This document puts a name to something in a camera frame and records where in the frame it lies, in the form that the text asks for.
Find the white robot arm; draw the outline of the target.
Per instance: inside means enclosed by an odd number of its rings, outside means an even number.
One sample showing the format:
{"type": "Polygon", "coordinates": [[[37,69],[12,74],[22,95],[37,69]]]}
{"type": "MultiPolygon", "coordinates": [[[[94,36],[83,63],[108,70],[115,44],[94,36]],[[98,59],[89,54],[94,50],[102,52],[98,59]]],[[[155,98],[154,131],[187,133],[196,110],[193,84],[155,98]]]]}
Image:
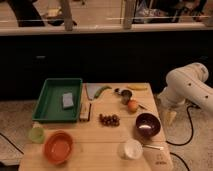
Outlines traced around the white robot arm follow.
{"type": "Polygon", "coordinates": [[[189,100],[203,111],[213,114],[213,88],[205,84],[209,71],[202,63],[191,63],[173,69],[166,75],[167,86],[158,95],[166,108],[182,105],[189,100]]]}

